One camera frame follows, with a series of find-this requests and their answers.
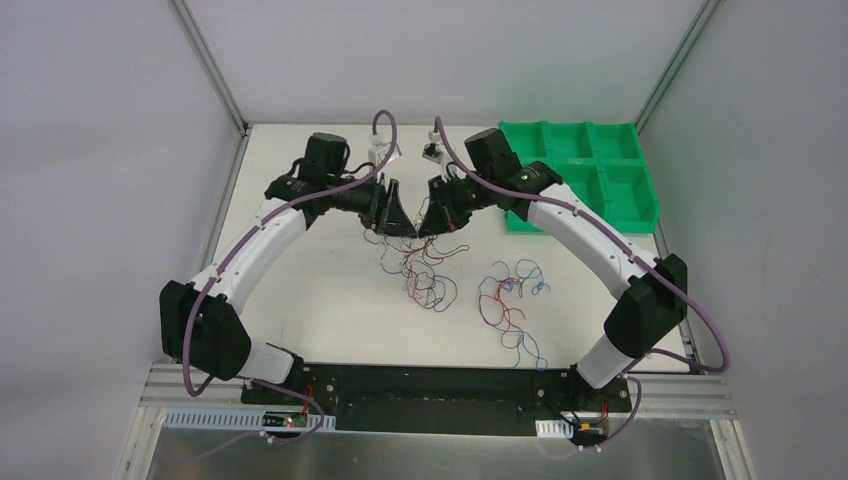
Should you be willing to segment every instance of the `green plastic tray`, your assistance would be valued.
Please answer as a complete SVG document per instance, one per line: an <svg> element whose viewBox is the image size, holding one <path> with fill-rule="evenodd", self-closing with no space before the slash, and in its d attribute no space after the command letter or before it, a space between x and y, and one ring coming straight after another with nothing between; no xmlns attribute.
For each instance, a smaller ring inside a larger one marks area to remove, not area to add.
<svg viewBox="0 0 848 480"><path fill-rule="evenodd" d="M622 233L653 233L660 204L632 123L507 123L499 125L522 165L553 168L580 200ZM507 232L543 233L513 213Z"/></svg>

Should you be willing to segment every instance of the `white table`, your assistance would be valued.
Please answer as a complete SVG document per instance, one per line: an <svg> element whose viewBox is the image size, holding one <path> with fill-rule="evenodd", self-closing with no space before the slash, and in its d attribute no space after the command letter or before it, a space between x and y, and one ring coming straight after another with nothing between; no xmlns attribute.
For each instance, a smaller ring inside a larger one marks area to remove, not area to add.
<svg viewBox="0 0 848 480"><path fill-rule="evenodd" d="M388 135L388 126L381 131ZM413 218L427 196L427 180L439 169L420 156L427 126L402 126L399 144L406 155L385 169L400 181L401 201ZM463 141L482 127L448 127L449 141L464 161ZM370 127L366 125L256 125L219 242L216 258L230 244L263 200L268 184L303 156L313 132L345 137L351 148L348 168L367 159ZM407 296L400 275L380 268L381 249L362 238L353 213L331 211L294 243L260 281L241 315L254 338L290 349L308 362L382 365L511 367L516 354L501 346L500 333L483 323L477 310L478 285L487 275L502 276L496 260L538 262L552 291L537 297L509 294L507 303L527 316L519 325L533 335L550 368L577 362L603 333L613 298L594 276L556 240L544 235L507 235L503 212L495 207L475 212L462 230L437 240L440 250L468 244L470 251L436 267L458 285L458 298L444 313L425 310ZM632 235L638 245L655 251L651 235ZM488 284L494 291L495 284ZM659 345L683 354L677 329ZM522 355L521 367L534 361ZM685 371L665 357L642 362L642 371Z"/></svg>

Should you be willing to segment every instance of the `bundle of wires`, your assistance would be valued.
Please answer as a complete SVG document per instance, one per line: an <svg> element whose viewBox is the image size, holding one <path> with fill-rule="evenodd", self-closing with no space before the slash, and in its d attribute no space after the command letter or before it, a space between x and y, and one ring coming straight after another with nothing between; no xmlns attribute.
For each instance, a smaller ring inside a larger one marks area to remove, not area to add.
<svg viewBox="0 0 848 480"><path fill-rule="evenodd" d="M520 275L518 273L523 263L532 264L532 268L527 275ZM506 269L506 276L504 278L495 278L493 276L483 278L483 281L480 282L477 291L477 310L480 312L480 316L483 317L483 321L486 322L487 325L501 332L501 345L508 350L515 350L517 358L515 360L515 365L512 366L513 369L517 368L521 363L521 350L523 349L536 360L536 370L543 372L548 368L548 360L543 357L542 353L539 351L539 344L536 342L536 339L515 323L513 313L520 315L522 320L526 320L527 317L520 308L510 307L506 304L504 301L504 292L509 293L515 291L518 294L518 298L523 298L524 284L528 280L533 279L538 279L536 284L530 288L530 293L533 296L538 295L545 288L550 291L551 287L545 283L542 268L539 267L539 264L533 260L526 258L519 260L515 264L515 275L512 274L512 271L505 262L498 260L492 264L493 267L495 265L503 265ZM497 285L495 292L491 295L484 293L484 288L487 284L491 283ZM494 305L500 308L500 318L498 318L497 321L490 320L483 312L484 299L488 302L494 303Z"/></svg>
<svg viewBox="0 0 848 480"><path fill-rule="evenodd" d="M356 179L356 180L354 180L350 183L347 183L347 184L339 186L339 187L330 188L328 190L312 193L312 194L309 194L309 195L304 195L304 196L299 197L295 200L287 202L287 203L281 205L280 207L274 209L270 213L268 213L268 215L266 215L265 217L263 217L261 219L259 225L256 225L253 228L251 228L250 230L248 230L247 233L245 233L245 235L235 244L235 246L232 248L232 250L227 252L227 255L224 257L223 260L221 260L221 262L218 264L218 266L215 269L216 276L220 276L222 273L224 273L226 271L227 267L230 265L230 263L232 263L232 261L236 257L236 255L238 255L238 253L248 244L250 239L252 239L256 235L257 232L259 232L268 223L274 221L274 219L278 215L283 213L284 211L286 211L286 210L288 210L292 207L295 207L297 205L300 205L302 203L311 201L311 200L315 200L315 199L322 198L322 197L327 197L327 196L330 196L330 195L336 195L336 194L339 194L339 193L344 192L346 190L356 188L359 185L362 185L363 183L367 182L368 180L375 178L377 176L377 174L379 173L379 171L382 170L383 167L385 167L386 164L389 162L389 160L392 158L392 154L394 153L395 149L397 149L397 122L395 122L394 116L388 110L380 110L379 112L377 112L376 115L374 115L374 119L371 121L372 133L374 135L377 134L377 122L380 120L381 117L386 117L389 120L389 124L391 125L391 130L392 130L392 137L391 137L391 142L389 144L389 149L386 152L386 155L383 157L383 160L379 164L377 164L376 167L371 169L371 171L368 172L368 174L366 174L362 178L358 178L358 179ZM209 386L209 384L212 382L212 379L213 379L212 375L209 375L209 377L207 377L206 380L203 381L203 383L200 385L200 387L195 388L194 385L191 382L191 368L190 368L190 361L189 360L191 358L190 352L191 352L192 332L194 331L195 322L198 321L198 314L200 313L200 306L203 303L203 300L209 294L209 291L212 289L212 286L215 284L216 278L217 278L216 276L210 276L210 278L206 282L206 284L204 284L203 287L200 289L200 293L197 295L197 300L195 300L195 302L192 305L191 310L189 312L188 320L186 322L185 334L184 334L184 337L183 337L182 358L181 358L182 373L183 373L183 384L185 385L185 388L186 388L186 391L188 392L188 394L192 397L197 397L201 393L203 393L203 391L206 390L206 387ZM321 408L321 406L311 396L291 391L289 389L283 388L279 385L275 385L275 384L270 383L270 382L266 382L264 380L248 379L248 378L245 378L244 380L252 381L256 385L261 385L261 386L268 388L270 390L273 390L277 393L281 393L281 394L287 395L289 397L300 399L301 401L304 401L307 404L314 407L315 411L321 417L320 420L318 421L318 423L316 423L313 428L309 429L306 432L303 432L301 435L296 436L296 437L290 437L290 438L269 437L268 438L269 443L283 444L283 443L291 443L291 442L295 442L295 441L298 441L298 440L302 440L304 438L309 437L310 435L313 435L315 432L317 432L324 425L324 410ZM216 452L226 448L227 446L231 445L235 441L238 441L241 438L245 438L246 436L247 436L247 434L244 435L244 436L236 437L236 438L232 439L230 442L227 442L226 444L221 445L221 446L217 447L216 449L211 450L209 452L206 452L203 455L201 455L199 457L195 457L195 458L193 458L189 461L196 461L196 460L199 460L200 458L203 458L203 457L209 456L213 453L216 453Z"/></svg>
<svg viewBox="0 0 848 480"><path fill-rule="evenodd" d="M715 322L713 322L712 318L707 314L707 312L689 295L680 290L673 283L669 282L665 277L660 275L659 272L654 270L654 268L652 268L643 258L634 254L633 250L627 245L627 243L623 242L613 230L604 225L602 222L598 221L592 215L586 213L585 210L578 209L575 205L572 205L566 201L559 200L556 198L543 197L541 195L507 190L487 181L486 179L480 177L479 175L471 171L471 169L468 168L468 166L466 166L465 163L456 154L453 147L451 147L450 142L448 142L447 134L445 133L445 127L442 123L441 117L436 117L434 129L441 136L442 145L444 145L445 151L447 151L448 155L450 155L453 164L459 167L459 169L462 170L468 178L478 183L480 186L499 195L505 195L512 198L520 198L522 200L529 200L531 202L542 202L555 205L557 207L563 208L565 211L568 211L573 215L583 218L585 221L594 226L596 230L598 230L603 236L608 238L616 247L618 247L621 252L630 259L631 262L635 263L640 268L645 270L648 275L653 277L657 282L667 288L675 296L683 300L686 305L691 307L692 310L699 317L701 317L701 320L704 321L704 324L707 326L707 329L709 329L710 333L713 335L716 340L716 343L718 344L718 348L721 351L722 361L721 365L719 365L718 367L712 367L709 365L704 365L695 362L693 360L689 360L686 357L677 355L673 352L669 352L668 350L663 350L660 348L652 348L651 350L649 350L648 353L656 353L659 355L671 357L675 360L681 361L689 365L693 369L700 370L703 372L722 373L726 372L730 368L730 353L727 350L727 342L725 342L724 336L718 330L718 327L715 325ZM636 412L639 411L639 406L642 403L642 383L639 381L638 378L627 375L627 372L629 372L633 367L635 367L636 364L639 363L641 360L641 358L637 358L636 360L634 360L630 365L627 366L623 374L625 378L629 379L630 381L636 384L636 401L633 405L633 410L630 412L630 416L627 417L627 420L624 421L624 424L621 426L621 428L619 428L612 435L610 435L610 437L604 443L609 443L615 437L619 436L627 428L627 426L630 425L630 423L633 421L633 418L636 416Z"/></svg>
<svg viewBox="0 0 848 480"><path fill-rule="evenodd" d="M424 208L428 198L425 198L418 209L418 215L413 220L416 230L424 218ZM369 237L370 230L362 232L362 238L383 249L380 255L380 268L390 275L400 275L404 278L403 288L407 295L420 307L441 313L450 308L459 294L456 282L446 275L436 273L434 267L441 265L445 259L458 253L467 252L471 247L460 245L453 250L442 252L436 248L437 235L423 239L411 237L389 238L380 236L378 239ZM399 260L392 257L400 255Z"/></svg>

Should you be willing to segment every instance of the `blue string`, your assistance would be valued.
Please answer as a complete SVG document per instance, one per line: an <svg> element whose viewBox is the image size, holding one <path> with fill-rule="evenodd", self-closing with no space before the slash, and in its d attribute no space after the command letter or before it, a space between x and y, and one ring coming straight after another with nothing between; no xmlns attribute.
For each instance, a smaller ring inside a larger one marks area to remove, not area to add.
<svg viewBox="0 0 848 480"><path fill-rule="evenodd" d="M521 262L530 262L534 265L534 267L530 270L530 273L528 273L525 276L518 275L518 268L519 268L519 265L521 265ZM498 260L498 261L492 263L492 266L494 267L497 264L501 264L501 265L504 266L504 268L506 269L507 275L506 275L506 277L504 277L502 279L498 279L498 278L493 277L491 275L483 277L483 281L481 281L480 285L477 287L477 290L478 290L477 310L480 313L480 316L483 318L483 321L486 322L487 325L494 327L495 330L498 330L499 332L506 334L506 335L519 335L517 343L519 343L520 346L516 345L516 348L515 348L517 358L516 358L516 361L515 361L515 365L513 365L512 368L510 368L510 370L514 370L514 369L518 368L518 365L521 364L521 348L524 348L524 351L527 352L527 354L529 354L531 357L536 359L536 362L535 362L536 370L539 371L539 372L543 372L543 371L547 370L547 368L548 368L548 360L545 357L542 356L542 352L539 349L539 343L536 341L535 338L533 338L532 335L530 335L524 329L522 329L521 327L518 327L516 325L513 325L513 327L515 327L515 330L513 330L512 328L506 328L506 329L501 328L498 324L489 322L489 320L486 318L486 316L483 315L483 302L482 302L483 285L485 285L486 282L489 281L489 280L495 281L498 284L500 284L501 282L503 282L504 280L506 280L507 278L510 278L512 276L511 271L509 269L509 266L507 266L506 262L504 262L502 260ZM516 277L519 278L519 280L518 281L507 281L506 283L504 283L503 289L506 290L507 292L513 291L513 289L515 288L516 285L522 286L522 285L524 285L524 282L526 282L529 279L534 279L534 278L539 278L539 283L537 283L536 285L534 285L530 289L531 294L533 294L534 296L538 295L539 292L541 292L542 289L544 289L545 287L548 288L548 291L551 290L550 285L545 283L544 275L542 273L542 268L539 267L539 264L534 262L533 260L530 260L530 259L527 259L527 258L522 258L521 260L519 260L515 264L515 272L516 272ZM525 338L529 338L530 341L533 342L533 347L536 350L536 353L533 353L530 350L530 348L528 347L528 343L525 341Z"/></svg>

